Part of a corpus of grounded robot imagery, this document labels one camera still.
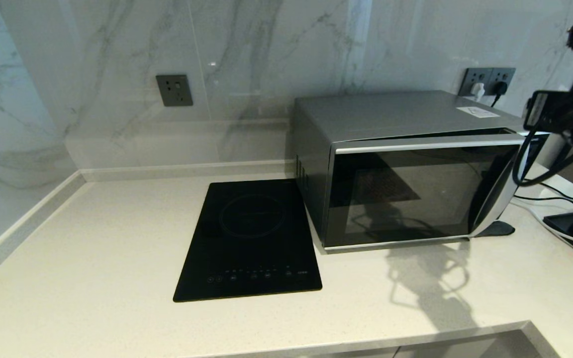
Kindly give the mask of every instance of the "white countertop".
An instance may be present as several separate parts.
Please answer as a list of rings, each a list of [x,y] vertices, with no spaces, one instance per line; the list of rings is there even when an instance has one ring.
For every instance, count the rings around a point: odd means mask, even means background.
[[[511,236],[343,254],[316,248],[320,291],[174,303],[208,184],[283,177],[87,183],[0,266],[0,357],[289,356],[531,321],[573,358],[573,249],[514,205],[502,216],[517,229]],[[291,349],[299,351],[284,352]]]

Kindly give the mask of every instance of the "plug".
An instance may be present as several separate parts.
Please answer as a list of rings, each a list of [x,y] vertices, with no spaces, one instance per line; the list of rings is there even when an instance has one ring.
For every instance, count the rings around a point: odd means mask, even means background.
[[[492,102],[491,107],[494,107],[496,102],[498,102],[498,99],[501,98],[501,96],[504,95],[506,92],[507,92],[507,83],[503,81],[497,82],[496,85],[494,86],[494,93],[496,93],[496,97],[494,97],[494,102]]]
[[[485,94],[485,88],[483,86],[483,82],[477,82],[476,84],[474,84],[473,89],[470,90],[470,93],[472,93],[473,96],[475,96],[475,100],[479,102],[481,97],[483,97],[483,95]]]

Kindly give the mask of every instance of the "black induction cooktop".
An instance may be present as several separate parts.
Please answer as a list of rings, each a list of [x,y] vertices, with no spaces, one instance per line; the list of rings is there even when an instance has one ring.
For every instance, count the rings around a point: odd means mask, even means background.
[[[321,288],[294,179],[209,185],[174,302]]]

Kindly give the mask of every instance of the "wall socket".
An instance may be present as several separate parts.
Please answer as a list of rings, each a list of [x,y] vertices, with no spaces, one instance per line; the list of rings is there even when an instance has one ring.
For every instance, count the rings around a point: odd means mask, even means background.
[[[473,85],[483,83],[485,95],[496,95],[494,88],[498,82],[505,82],[509,88],[516,68],[468,68],[464,80],[459,88],[458,95],[471,96]]]
[[[193,106],[187,75],[157,75],[165,107]]]

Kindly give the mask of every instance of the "marble wall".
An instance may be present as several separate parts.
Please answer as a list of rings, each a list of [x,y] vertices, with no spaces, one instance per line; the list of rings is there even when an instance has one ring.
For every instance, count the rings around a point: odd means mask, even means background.
[[[0,16],[0,235],[75,170]]]
[[[0,0],[79,168],[282,159],[293,98],[457,92],[516,67],[497,107],[573,81],[573,0]],[[193,107],[154,76],[185,73]]]

